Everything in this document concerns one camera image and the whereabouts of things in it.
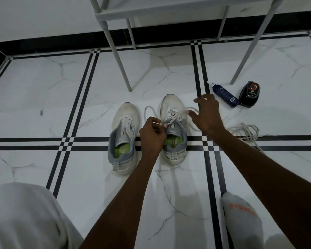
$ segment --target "shoe insole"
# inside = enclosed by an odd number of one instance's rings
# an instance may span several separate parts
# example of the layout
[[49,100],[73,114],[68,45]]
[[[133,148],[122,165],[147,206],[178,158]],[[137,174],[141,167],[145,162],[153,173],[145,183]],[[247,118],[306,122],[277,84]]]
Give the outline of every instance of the shoe insole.
[[183,140],[179,136],[167,135],[166,145],[170,146],[171,148],[175,148],[177,144],[180,144],[182,142],[183,142]]
[[117,146],[114,150],[115,158],[119,158],[121,155],[129,152],[130,143],[123,143]]

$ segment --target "spray bottle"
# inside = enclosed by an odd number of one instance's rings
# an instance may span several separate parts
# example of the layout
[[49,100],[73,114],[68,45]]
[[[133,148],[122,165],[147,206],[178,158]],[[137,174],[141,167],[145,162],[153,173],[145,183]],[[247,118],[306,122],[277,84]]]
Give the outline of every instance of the spray bottle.
[[221,99],[223,99],[224,102],[226,102],[231,108],[234,108],[240,104],[239,100],[222,86],[216,85],[215,83],[211,83],[211,86],[213,92],[215,92]]

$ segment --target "white wall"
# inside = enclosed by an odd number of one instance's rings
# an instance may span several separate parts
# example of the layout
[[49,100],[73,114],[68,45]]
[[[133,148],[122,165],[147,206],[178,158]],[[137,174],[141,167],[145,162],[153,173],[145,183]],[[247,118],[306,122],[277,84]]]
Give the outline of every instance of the white wall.
[[[271,1],[232,6],[229,17],[265,15]],[[132,19],[133,27],[220,19],[224,7]],[[311,11],[311,0],[284,0],[278,13]],[[109,21],[110,30],[127,27]],[[101,31],[89,0],[0,0],[0,41]]]

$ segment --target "sneaker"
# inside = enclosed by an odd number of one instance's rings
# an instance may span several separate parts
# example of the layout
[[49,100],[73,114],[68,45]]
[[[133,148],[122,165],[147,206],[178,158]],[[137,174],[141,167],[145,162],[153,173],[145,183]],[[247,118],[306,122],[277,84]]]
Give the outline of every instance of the sneaker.
[[164,156],[168,161],[177,165],[185,159],[187,149],[187,115],[184,112],[186,107],[182,101],[174,94],[167,94],[160,106],[160,119],[162,123],[167,123],[167,139],[163,145]]
[[137,108],[125,102],[116,112],[108,142],[108,161],[119,175],[129,175],[137,165],[135,138],[140,117]]

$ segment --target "hand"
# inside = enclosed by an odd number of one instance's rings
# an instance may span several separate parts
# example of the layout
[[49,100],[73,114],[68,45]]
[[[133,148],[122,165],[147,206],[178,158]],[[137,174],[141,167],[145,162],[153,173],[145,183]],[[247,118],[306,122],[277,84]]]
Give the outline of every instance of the hand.
[[145,125],[139,130],[139,133],[141,137],[142,157],[154,160],[155,162],[167,138],[167,124],[160,126],[153,122],[161,123],[161,120],[149,117]]
[[213,136],[219,130],[224,129],[219,113],[219,102],[213,94],[204,94],[202,98],[194,99],[194,102],[200,105],[199,114],[191,110],[187,110],[187,113],[200,130]]

